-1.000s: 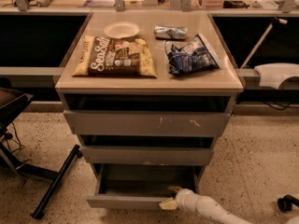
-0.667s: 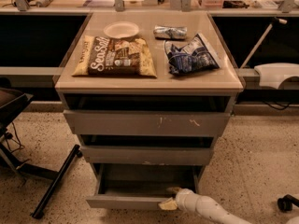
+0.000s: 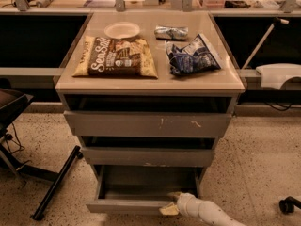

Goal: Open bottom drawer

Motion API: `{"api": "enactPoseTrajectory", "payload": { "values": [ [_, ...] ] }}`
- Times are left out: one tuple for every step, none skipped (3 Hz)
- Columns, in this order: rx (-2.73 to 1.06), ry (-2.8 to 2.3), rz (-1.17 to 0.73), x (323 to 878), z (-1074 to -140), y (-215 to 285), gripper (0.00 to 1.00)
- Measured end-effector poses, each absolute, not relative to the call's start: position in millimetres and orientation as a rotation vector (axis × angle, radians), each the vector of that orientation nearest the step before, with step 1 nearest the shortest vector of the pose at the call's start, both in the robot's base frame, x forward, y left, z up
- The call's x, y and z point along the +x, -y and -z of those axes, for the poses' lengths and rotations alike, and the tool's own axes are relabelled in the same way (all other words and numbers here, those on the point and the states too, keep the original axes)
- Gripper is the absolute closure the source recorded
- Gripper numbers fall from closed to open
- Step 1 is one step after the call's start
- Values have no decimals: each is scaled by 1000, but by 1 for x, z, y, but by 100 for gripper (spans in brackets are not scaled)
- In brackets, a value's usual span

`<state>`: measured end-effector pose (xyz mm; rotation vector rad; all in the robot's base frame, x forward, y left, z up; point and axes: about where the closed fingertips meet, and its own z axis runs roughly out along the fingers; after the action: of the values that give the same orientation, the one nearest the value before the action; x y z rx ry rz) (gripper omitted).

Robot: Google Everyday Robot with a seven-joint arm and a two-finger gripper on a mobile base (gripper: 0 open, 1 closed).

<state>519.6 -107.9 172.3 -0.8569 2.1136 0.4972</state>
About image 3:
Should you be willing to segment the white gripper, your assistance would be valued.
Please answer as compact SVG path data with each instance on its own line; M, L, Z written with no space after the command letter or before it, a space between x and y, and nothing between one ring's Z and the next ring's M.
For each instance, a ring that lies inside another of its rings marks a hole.
M180 212L181 215L189 218L199 218L200 206L203 204L203 200L196 198L190 193L169 192L168 197L173 201L177 201L176 204L171 202L170 204L161 207L160 213L164 216L177 216Z

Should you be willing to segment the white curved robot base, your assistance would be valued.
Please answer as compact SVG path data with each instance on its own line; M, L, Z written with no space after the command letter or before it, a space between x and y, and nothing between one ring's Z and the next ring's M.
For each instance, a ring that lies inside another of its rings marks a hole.
M287 81L301 78L301 65L291 63L262 65L256 71L261 75L263 88L281 89Z

